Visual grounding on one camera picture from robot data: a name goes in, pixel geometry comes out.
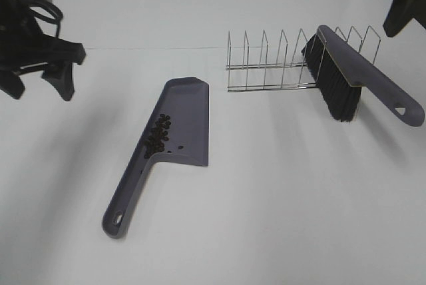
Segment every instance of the dustpan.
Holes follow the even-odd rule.
[[[208,95],[208,84],[195,77],[165,84],[104,214],[110,237],[126,233],[153,164],[208,165]]]

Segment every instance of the gray brush handle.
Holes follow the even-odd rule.
[[[318,27],[317,36],[334,63],[352,87],[367,87],[401,121],[420,127],[425,120],[421,105],[389,77],[360,55],[327,25]],[[404,108],[402,114],[397,110]]]

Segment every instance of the white table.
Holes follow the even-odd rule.
[[[342,124],[317,90],[225,90],[228,30],[380,27],[390,0],[241,1],[55,0],[63,38],[89,50],[71,102],[38,75],[0,96],[0,283],[425,283],[425,126],[369,91]],[[423,106],[425,34],[410,23],[377,59]],[[210,84],[209,166],[156,164],[110,239],[103,213],[164,83],[185,76]]]

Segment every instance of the brush bristles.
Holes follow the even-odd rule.
[[[319,37],[313,36],[309,40],[302,50],[308,69],[316,80],[316,85],[321,91],[332,117],[341,122],[352,121],[361,96],[361,87],[351,87],[327,50],[323,52],[323,49],[324,45]]]

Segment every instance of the wire rack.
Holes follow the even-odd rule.
[[[363,36],[354,26],[350,27],[347,35],[339,27],[335,28],[335,33],[358,53],[366,58],[367,56],[371,57],[369,61],[374,64],[381,38],[371,25],[367,27]],[[370,42],[371,37],[369,35],[375,35],[376,41]],[[257,47],[250,46],[247,31],[244,31],[242,48],[232,47],[231,33],[228,32],[226,59],[228,92],[316,88],[316,80],[310,75],[306,67],[305,57],[302,55],[302,49],[307,43],[308,38],[304,30],[299,29],[290,60],[288,54],[291,54],[291,52],[289,52],[289,42],[284,30],[281,30],[276,52],[270,46],[264,30],[262,42]]]

